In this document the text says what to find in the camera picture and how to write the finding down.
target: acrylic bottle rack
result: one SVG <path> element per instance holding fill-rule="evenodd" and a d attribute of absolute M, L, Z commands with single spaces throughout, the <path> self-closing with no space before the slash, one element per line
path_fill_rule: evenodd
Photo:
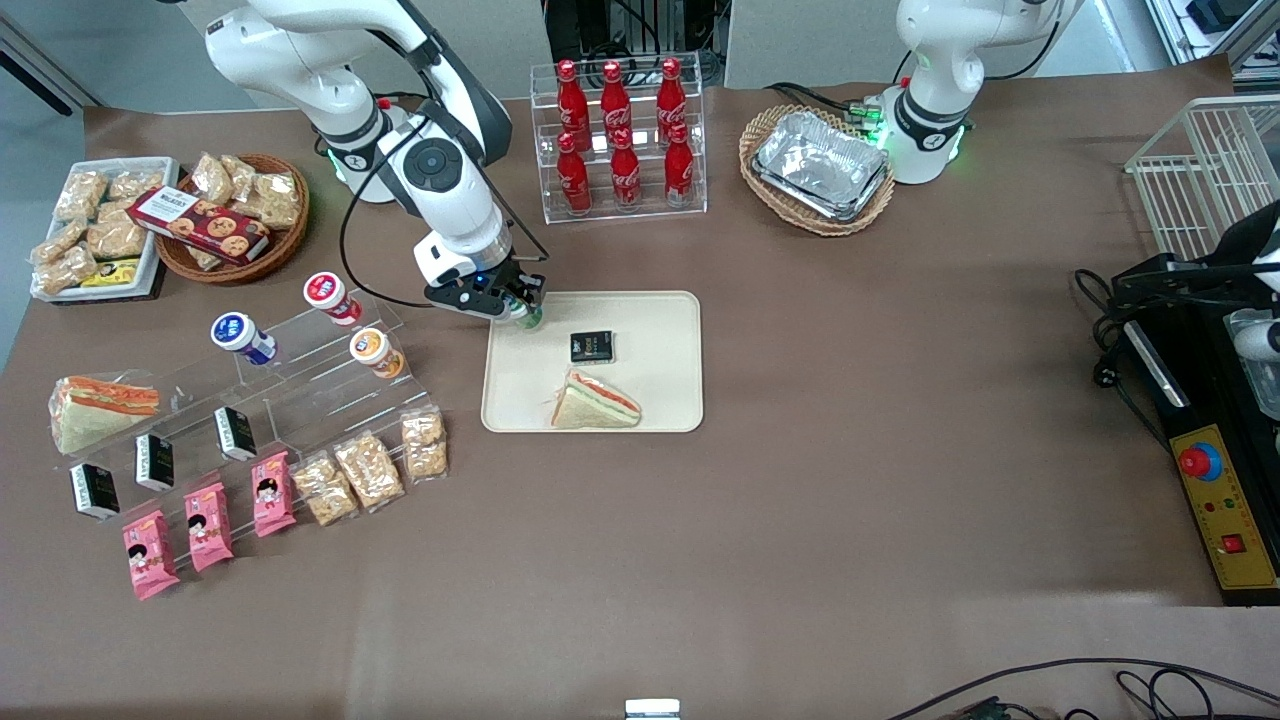
<path fill-rule="evenodd" d="M 214 355 L 210 357 L 168 375 L 125 378 L 123 382 L 160 391 L 161 411 L 69 456 L 59 468 L 63 477 L 82 462 L 110 470 L 120 512 L 101 524 L 116 530 L 161 510 L 179 569 L 189 564 L 183 496 L 221 480 L 234 542 L 253 528 L 253 497 L 248 486 L 250 468 L 257 459 L 284 450 L 292 464 L 370 430 L 392 451 L 402 479 L 406 478 L 399 413 L 426 405 L 430 396 L 412 374 L 411 356 L 406 356 L 407 366 L 393 379 L 379 378 L 351 357 L 348 343 L 357 328 L 381 329 L 399 350 L 394 331 L 403 327 L 388 305 L 362 292 L 352 295 L 364 306 L 357 325 L 342 328 L 319 310 L 308 310 L 269 328 L 266 332 L 280 350 L 268 365 L 251 365 L 241 355 L 211 347 Z M 228 460 L 219 451 L 214 411 L 224 405 L 248 418 L 257 446 L 255 460 Z M 173 443 L 172 489 L 157 493 L 133 482 L 134 438 L 143 433 Z M 294 497 L 294 510 L 303 505 L 301 497 Z"/>
<path fill-rule="evenodd" d="M 692 199 L 685 208 L 672 208 L 666 199 L 666 150 L 658 145 L 658 88 L 662 86 L 663 58 L 681 63 L 680 83 L 685 88 L 685 124 L 689 126 L 689 149 L 694 152 Z M 600 117 L 600 92 L 604 87 L 604 60 L 577 63 L 577 79 L 586 94 L 586 111 L 591 123 L 591 150 L 582 152 L 586 178 L 591 188 L 591 210 L 581 218 L 570 215 L 561 191 L 556 161 L 559 147 L 556 138 L 563 132 L 559 115 L 559 81 L 556 65 L 534 65 L 530 70 L 530 105 L 534 113 L 534 151 L 538 154 L 538 179 L 541 183 L 543 217 L 547 223 L 635 218 L 676 213 L 707 211 L 707 128 L 703 109 L 703 73 L 696 53 L 639 55 L 620 58 L 622 82 L 631 97 L 631 140 L 640 159 L 640 204 L 631 213 L 622 213 L 613 202 L 613 176 L 609 150 Z"/>

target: red emergency stop button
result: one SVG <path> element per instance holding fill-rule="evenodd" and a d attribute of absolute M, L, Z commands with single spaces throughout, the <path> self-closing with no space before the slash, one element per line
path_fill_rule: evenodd
<path fill-rule="evenodd" d="M 1222 551 L 1228 555 L 1244 552 L 1244 538 L 1240 536 L 1222 536 Z"/>
<path fill-rule="evenodd" d="M 1197 442 L 1178 455 L 1178 468 L 1193 478 L 1212 482 L 1222 474 L 1222 456 L 1212 445 Z"/>

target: red button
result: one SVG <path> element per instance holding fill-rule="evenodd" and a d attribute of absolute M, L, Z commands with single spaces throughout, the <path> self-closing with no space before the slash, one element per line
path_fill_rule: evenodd
<path fill-rule="evenodd" d="M 1198 447 L 1188 447 L 1178 456 L 1178 465 L 1184 473 L 1193 478 L 1202 478 L 1213 469 L 1213 462 L 1208 457 L 1208 452 Z"/>

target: yellow control panel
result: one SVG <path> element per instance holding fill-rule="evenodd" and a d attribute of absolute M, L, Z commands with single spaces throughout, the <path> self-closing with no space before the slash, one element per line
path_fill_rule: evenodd
<path fill-rule="evenodd" d="M 1169 441 L 1222 589 L 1275 588 L 1276 571 L 1244 501 L 1217 425 Z"/>

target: red glass bottle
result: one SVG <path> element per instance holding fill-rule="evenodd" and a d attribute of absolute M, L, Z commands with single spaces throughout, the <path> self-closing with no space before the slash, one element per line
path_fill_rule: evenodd
<path fill-rule="evenodd" d="M 613 200 L 620 213 L 635 213 L 640 206 L 640 159 L 631 149 L 631 128 L 614 128 L 609 138 L 613 141 L 613 158 L 609 159 Z"/>
<path fill-rule="evenodd" d="M 604 92 L 600 94 L 600 114 L 604 117 L 604 136 L 613 142 L 614 131 L 626 128 L 631 137 L 631 97 L 622 87 L 622 65 L 617 60 L 604 61 Z"/>
<path fill-rule="evenodd" d="M 561 190 L 564 191 L 568 214 L 581 218 L 591 211 L 591 187 L 586 182 L 586 163 L 577 154 L 572 133 L 562 132 L 557 142 L 559 143 L 561 156 L 556 161 L 556 169 L 559 170 Z"/>
<path fill-rule="evenodd" d="M 678 123 L 667 132 L 671 137 L 666 163 L 667 205 L 687 208 L 694 197 L 694 152 L 689 149 L 689 127 Z"/>
<path fill-rule="evenodd" d="M 579 152 L 591 149 L 591 122 L 586 114 L 586 95 L 577 85 L 577 68 L 573 60 L 561 60 L 556 65 L 556 77 L 559 78 L 561 124 L 564 132 L 573 136 L 573 147 Z"/>
<path fill-rule="evenodd" d="M 667 146 L 667 133 L 675 124 L 685 124 L 685 88 L 680 85 L 680 60 L 662 61 L 662 86 L 658 87 L 658 145 Z"/>

